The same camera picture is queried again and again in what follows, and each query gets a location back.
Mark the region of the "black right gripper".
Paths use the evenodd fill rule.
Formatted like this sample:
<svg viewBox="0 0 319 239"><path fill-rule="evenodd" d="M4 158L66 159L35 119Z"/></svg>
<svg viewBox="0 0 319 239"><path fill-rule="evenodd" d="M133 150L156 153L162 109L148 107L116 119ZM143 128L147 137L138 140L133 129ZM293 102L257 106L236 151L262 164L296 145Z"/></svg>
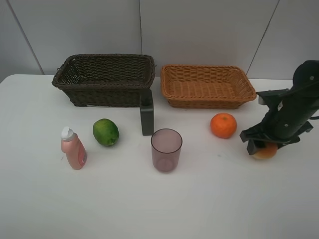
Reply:
<svg viewBox="0 0 319 239"><path fill-rule="evenodd" d="M259 104L269 110L260 123L240 133L241 140L248 142L249 155L259 152L266 143L275 143L278 149L298 143L300 134L313 129L308 120L319 109L318 84L259 91L257 95Z"/></svg>

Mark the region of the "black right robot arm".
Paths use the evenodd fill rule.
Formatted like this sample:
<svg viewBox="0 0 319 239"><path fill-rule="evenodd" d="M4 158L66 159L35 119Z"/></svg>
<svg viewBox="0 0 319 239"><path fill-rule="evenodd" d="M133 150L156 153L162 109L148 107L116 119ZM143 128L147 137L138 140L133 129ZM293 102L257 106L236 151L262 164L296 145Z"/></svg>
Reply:
<svg viewBox="0 0 319 239"><path fill-rule="evenodd" d="M294 72L290 89L257 92L258 102L269 110L262 121L240 133L249 155L273 143L277 148L298 143L300 135L310 132L310 120L319 109L319 62L307 60Z"/></svg>

